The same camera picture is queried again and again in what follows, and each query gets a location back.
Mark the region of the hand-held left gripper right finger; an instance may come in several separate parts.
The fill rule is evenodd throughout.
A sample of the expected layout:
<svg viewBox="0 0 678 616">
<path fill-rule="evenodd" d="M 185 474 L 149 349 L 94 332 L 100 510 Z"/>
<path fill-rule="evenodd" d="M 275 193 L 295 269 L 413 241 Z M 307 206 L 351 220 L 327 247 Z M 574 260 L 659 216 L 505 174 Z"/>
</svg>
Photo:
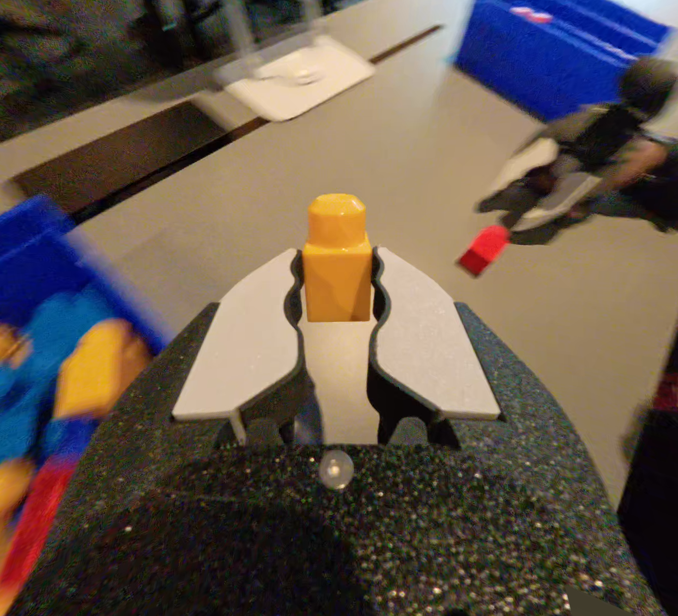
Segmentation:
<svg viewBox="0 0 678 616">
<path fill-rule="evenodd" d="M 368 351 L 368 397 L 384 417 L 424 421 L 496 420 L 501 413 L 486 372 L 453 298 L 393 251 L 373 253 L 371 284 L 376 325 Z"/>
</svg>

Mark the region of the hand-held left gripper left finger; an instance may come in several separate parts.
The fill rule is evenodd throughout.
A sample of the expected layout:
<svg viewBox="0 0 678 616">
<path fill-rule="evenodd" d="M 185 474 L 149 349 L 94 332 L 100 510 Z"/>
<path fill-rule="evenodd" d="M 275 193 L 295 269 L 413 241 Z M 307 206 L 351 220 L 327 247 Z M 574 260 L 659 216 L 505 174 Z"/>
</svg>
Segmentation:
<svg viewBox="0 0 678 616">
<path fill-rule="evenodd" d="M 172 409 L 176 421 L 226 419 L 240 443 L 254 421 L 292 425 L 306 402 L 301 252 L 288 249 L 230 289 Z"/>
</svg>

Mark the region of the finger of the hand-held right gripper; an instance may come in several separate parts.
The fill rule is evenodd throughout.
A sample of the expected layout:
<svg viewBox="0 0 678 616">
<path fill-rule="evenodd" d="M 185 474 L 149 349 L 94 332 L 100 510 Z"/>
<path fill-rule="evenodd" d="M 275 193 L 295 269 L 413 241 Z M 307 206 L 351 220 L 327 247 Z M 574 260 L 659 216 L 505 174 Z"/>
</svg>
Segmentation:
<svg viewBox="0 0 678 616">
<path fill-rule="evenodd" d="M 476 213 L 526 214 L 553 193 L 561 178 L 560 146 L 552 138 L 534 138 L 504 164 Z"/>
<path fill-rule="evenodd" d="M 596 194 L 603 182 L 603 177 L 587 172 L 574 172 L 557 179 L 551 192 L 523 213 L 510 232 L 525 233 L 552 225 L 581 201 Z"/>
</svg>

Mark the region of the blue plastic bin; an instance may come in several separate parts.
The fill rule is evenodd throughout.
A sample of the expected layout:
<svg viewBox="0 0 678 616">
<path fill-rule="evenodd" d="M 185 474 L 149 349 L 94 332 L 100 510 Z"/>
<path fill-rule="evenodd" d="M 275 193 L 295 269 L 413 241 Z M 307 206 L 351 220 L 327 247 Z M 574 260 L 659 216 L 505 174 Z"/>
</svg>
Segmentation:
<svg viewBox="0 0 678 616">
<path fill-rule="evenodd" d="M 625 70 L 674 31 L 611 0 L 475 0 L 454 63 L 549 122 L 618 101 Z"/>
<path fill-rule="evenodd" d="M 89 286 L 106 298 L 116 312 L 115 318 L 131 324 L 153 358 L 163 351 L 169 339 L 157 320 L 113 270 L 94 256 L 73 222 L 51 200 L 33 197 L 3 213 L 1 365 L 17 368 L 28 356 L 31 344 L 20 328 L 41 303 L 58 292 L 79 292 Z M 78 464 L 104 418 L 56 420 L 51 416 L 35 449 L 23 457 L 35 465 L 33 479 L 50 457 L 74 457 Z M 27 496 L 8 524 L 1 527 L 1 570 Z M 12 600 L 1 599 L 2 615 L 7 614 L 18 594 Z"/>
</svg>

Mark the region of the red single-stud block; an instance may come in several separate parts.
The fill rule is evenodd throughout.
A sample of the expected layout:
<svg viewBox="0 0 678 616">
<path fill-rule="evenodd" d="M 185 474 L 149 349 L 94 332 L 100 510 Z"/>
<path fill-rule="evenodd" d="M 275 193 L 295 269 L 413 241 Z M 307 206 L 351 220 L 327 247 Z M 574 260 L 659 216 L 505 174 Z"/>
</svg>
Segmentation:
<svg viewBox="0 0 678 616">
<path fill-rule="evenodd" d="M 477 278 L 493 264 L 510 242 L 510 231 L 502 225 L 483 228 L 471 241 L 456 264 Z"/>
</svg>

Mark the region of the yellow single-stud block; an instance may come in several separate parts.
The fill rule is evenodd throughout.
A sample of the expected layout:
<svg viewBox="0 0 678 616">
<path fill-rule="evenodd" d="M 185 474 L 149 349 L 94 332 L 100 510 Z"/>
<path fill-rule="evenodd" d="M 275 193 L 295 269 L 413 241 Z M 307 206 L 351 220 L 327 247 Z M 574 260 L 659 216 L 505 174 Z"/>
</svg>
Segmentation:
<svg viewBox="0 0 678 616">
<path fill-rule="evenodd" d="M 309 205 L 308 220 L 302 249 L 307 320 L 369 321 L 372 247 L 365 205 L 350 194 L 323 194 Z"/>
</svg>

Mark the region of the person's right forearm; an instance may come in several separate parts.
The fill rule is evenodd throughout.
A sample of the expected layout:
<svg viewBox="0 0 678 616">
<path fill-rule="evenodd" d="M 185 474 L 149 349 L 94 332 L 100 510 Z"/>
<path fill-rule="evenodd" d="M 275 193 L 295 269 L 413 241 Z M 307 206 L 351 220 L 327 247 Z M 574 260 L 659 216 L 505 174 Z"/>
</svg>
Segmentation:
<svg viewBox="0 0 678 616">
<path fill-rule="evenodd" d="M 668 148 L 663 163 L 644 172 L 624 188 L 623 194 L 653 218 L 672 230 L 677 229 L 677 145 Z"/>
</svg>

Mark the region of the person's right hand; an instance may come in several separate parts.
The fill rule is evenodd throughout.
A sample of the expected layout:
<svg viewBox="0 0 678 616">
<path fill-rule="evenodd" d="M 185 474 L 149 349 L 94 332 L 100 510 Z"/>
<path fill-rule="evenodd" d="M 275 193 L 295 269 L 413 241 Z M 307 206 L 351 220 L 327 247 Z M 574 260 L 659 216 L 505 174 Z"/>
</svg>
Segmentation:
<svg viewBox="0 0 678 616">
<path fill-rule="evenodd" d="M 606 176 L 601 190 L 604 193 L 627 188 L 664 164 L 668 147 L 663 143 L 640 138 L 633 141 L 621 154 L 613 171 Z"/>
</svg>

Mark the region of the blue two-stud block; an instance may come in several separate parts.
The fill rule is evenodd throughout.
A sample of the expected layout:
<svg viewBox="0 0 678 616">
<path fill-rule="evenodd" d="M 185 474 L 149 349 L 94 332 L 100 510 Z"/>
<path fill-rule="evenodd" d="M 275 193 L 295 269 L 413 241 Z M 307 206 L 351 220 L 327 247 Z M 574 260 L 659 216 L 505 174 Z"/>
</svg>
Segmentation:
<svg viewBox="0 0 678 616">
<path fill-rule="evenodd" d="M 106 298 L 89 286 L 47 298 L 20 328 L 31 351 L 17 368 L 1 366 L 1 462 L 35 449 L 52 416 L 61 365 L 93 326 L 115 317 Z"/>
</svg>

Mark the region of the white rounded tray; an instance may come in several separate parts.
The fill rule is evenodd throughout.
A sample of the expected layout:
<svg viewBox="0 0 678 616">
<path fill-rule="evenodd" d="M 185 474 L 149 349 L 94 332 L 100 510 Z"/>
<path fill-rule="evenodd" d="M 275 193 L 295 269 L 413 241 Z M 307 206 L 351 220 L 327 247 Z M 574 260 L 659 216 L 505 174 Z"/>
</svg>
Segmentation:
<svg viewBox="0 0 678 616">
<path fill-rule="evenodd" d="M 373 63 L 333 37 L 302 34 L 219 67 L 214 79 L 257 116 L 286 122 L 375 73 Z"/>
</svg>

